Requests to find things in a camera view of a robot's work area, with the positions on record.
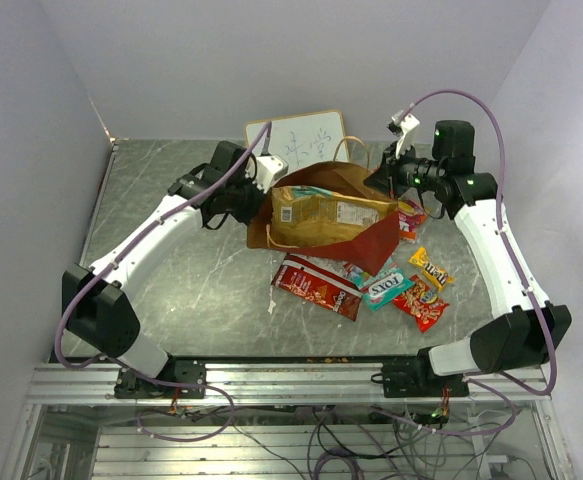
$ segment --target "whiteboard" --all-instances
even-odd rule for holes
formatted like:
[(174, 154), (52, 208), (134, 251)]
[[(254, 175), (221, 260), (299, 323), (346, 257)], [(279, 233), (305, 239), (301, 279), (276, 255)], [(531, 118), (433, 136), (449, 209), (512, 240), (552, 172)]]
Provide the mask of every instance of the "whiteboard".
[[(338, 110), (270, 120), (273, 125), (269, 152), (286, 160), (289, 164), (289, 173), (314, 163), (333, 160), (335, 147), (345, 136), (342, 114)], [(253, 141), (267, 121), (258, 120), (245, 125), (247, 144)], [(262, 145), (263, 141), (255, 148), (256, 155), (262, 152)], [(340, 147), (337, 160), (349, 161), (346, 145)]]

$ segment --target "wall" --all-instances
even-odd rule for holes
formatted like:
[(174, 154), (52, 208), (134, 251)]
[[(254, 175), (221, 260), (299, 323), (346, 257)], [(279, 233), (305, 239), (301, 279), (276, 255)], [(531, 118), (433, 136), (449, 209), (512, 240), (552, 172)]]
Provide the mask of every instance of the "wall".
[[(495, 96), (548, 0), (42, 0), (115, 137), (241, 138), (246, 122), (338, 108), (350, 134), (442, 87)], [(439, 98), (433, 120), (477, 109)]]
[(0, 1), (0, 470), (109, 148), (40, 5)]
[[(583, 479), (583, 1), (553, 0), (494, 101), (506, 141), (505, 201), (536, 278), (573, 325), (555, 403)], [(481, 125), (479, 162), (495, 166)]]

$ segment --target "yellow candy bag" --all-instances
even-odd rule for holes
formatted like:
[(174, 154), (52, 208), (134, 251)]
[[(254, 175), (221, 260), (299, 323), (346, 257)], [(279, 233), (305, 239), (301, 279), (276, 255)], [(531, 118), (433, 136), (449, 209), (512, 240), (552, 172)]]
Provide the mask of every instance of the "yellow candy bag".
[(436, 267), (429, 261), (429, 256), (424, 247), (418, 248), (418, 250), (409, 259), (411, 265), (420, 267), (424, 276), (429, 279), (433, 285), (437, 287), (438, 290), (442, 290), (447, 283), (453, 283), (455, 280), (453, 277), (440, 267)]

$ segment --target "teal snack bag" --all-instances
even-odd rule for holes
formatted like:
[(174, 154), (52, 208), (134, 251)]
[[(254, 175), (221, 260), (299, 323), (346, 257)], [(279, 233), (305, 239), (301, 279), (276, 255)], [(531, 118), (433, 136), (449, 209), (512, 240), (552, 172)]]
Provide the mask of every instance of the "teal snack bag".
[(391, 258), (375, 277), (352, 263), (345, 267), (347, 278), (362, 292), (362, 298), (371, 310), (377, 310), (414, 285)]

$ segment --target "paper bag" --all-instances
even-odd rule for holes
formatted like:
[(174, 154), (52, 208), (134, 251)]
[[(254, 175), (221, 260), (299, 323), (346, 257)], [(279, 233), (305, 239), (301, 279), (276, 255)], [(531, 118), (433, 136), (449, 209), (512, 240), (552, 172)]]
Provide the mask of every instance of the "paper bag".
[[(391, 201), (387, 196), (364, 185), (364, 179), (368, 176), (367, 169), (354, 163), (322, 162), (287, 175), (276, 184), (276, 187), (311, 185), (343, 195), (384, 202)], [(276, 244), (268, 235), (272, 216), (273, 206), (271, 191), (269, 191), (260, 211), (251, 220), (247, 229), (248, 248), (268, 248), (281, 252), (351, 262), (371, 275), (377, 275), (380, 272), (384, 263), (398, 246), (400, 239), (398, 210), (374, 223), (353, 240), (320, 247), (294, 247)]]

